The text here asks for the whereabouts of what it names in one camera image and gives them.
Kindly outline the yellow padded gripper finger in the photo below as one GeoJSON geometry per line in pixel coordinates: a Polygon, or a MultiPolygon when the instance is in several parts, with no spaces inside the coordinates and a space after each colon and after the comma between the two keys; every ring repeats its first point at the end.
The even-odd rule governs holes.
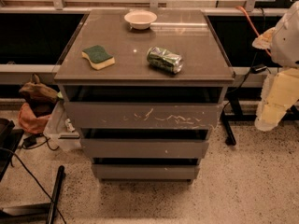
{"type": "Polygon", "coordinates": [[[298,100],[298,69],[289,68],[276,75],[268,75],[256,111],[255,127],[263,132],[273,130],[298,100]]]}
{"type": "Polygon", "coordinates": [[[252,42],[252,46],[256,49],[270,49],[274,32],[274,27],[266,30],[264,33],[254,39],[254,41],[252,42]]]}

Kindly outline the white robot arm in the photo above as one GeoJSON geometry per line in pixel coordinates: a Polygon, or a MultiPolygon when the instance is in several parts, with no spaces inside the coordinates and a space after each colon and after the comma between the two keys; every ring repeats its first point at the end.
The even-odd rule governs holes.
{"type": "Polygon", "coordinates": [[[299,100],[299,2],[295,2],[275,27],[252,42],[256,49],[269,49],[271,60],[282,67],[264,80],[255,127],[271,131],[299,100]]]}

